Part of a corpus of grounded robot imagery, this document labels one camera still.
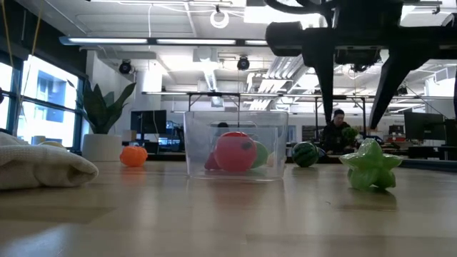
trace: white plant pot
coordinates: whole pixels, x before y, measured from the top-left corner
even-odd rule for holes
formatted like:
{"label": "white plant pot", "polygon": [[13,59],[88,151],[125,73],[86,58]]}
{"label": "white plant pot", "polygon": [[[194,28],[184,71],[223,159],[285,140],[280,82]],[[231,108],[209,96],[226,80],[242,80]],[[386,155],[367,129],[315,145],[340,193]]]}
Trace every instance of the white plant pot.
{"label": "white plant pot", "polygon": [[121,152],[122,138],[120,136],[84,135],[82,156],[88,161],[119,161]]}

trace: orange toy pumpkin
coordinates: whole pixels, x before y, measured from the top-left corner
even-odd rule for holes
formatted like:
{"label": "orange toy pumpkin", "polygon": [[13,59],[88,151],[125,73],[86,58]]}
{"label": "orange toy pumpkin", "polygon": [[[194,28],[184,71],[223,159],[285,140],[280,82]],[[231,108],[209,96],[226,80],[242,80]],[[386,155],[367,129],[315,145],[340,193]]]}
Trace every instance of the orange toy pumpkin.
{"label": "orange toy pumpkin", "polygon": [[139,146],[126,146],[122,150],[121,162],[129,167],[141,167],[148,158],[146,149]]}

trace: star fruit toy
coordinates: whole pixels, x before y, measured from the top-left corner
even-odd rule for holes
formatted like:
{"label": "star fruit toy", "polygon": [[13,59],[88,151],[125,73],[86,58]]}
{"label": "star fruit toy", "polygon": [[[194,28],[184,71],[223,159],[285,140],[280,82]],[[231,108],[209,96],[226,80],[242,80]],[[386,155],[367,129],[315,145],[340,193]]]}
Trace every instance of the star fruit toy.
{"label": "star fruit toy", "polygon": [[366,191],[370,186],[381,189],[396,186],[391,169],[400,165],[401,158],[383,153],[372,138],[365,139],[356,153],[341,156],[340,161],[349,167],[348,179],[355,189]]}

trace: fluorescent light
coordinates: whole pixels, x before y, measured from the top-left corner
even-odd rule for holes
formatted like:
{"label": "fluorescent light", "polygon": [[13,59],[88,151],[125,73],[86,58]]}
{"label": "fluorescent light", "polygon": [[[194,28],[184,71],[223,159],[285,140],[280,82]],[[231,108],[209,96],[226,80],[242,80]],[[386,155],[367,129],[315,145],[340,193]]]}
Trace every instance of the fluorescent light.
{"label": "fluorescent light", "polygon": [[99,3],[118,3],[118,4],[182,4],[188,3],[190,5],[199,5],[199,4],[218,4],[224,6],[231,6],[231,1],[168,1],[168,0],[90,0],[91,2]]}
{"label": "fluorescent light", "polygon": [[235,45],[233,39],[157,39],[157,44],[175,45]]}
{"label": "fluorescent light", "polygon": [[246,40],[248,46],[268,46],[265,40]]}
{"label": "fluorescent light", "polygon": [[147,39],[69,38],[75,44],[147,44]]}
{"label": "fluorescent light", "polygon": [[265,96],[265,97],[277,97],[281,94],[256,94],[256,93],[241,93],[241,96]]}
{"label": "fluorescent light", "polygon": [[185,92],[143,92],[143,94],[155,94],[155,95],[173,95],[173,96],[183,96],[187,93]]}

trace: wooden table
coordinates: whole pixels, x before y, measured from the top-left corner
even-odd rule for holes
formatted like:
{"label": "wooden table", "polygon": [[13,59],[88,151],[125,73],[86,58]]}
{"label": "wooden table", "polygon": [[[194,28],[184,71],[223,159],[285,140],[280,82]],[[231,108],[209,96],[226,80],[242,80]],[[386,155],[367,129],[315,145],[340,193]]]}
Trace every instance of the wooden table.
{"label": "wooden table", "polygon": [[395,170],[390,193],[342,165],[283,181],[193,180],[186,164],[98,163],[81,188],[0,193],[0,256],[457,256],[457,176]]}

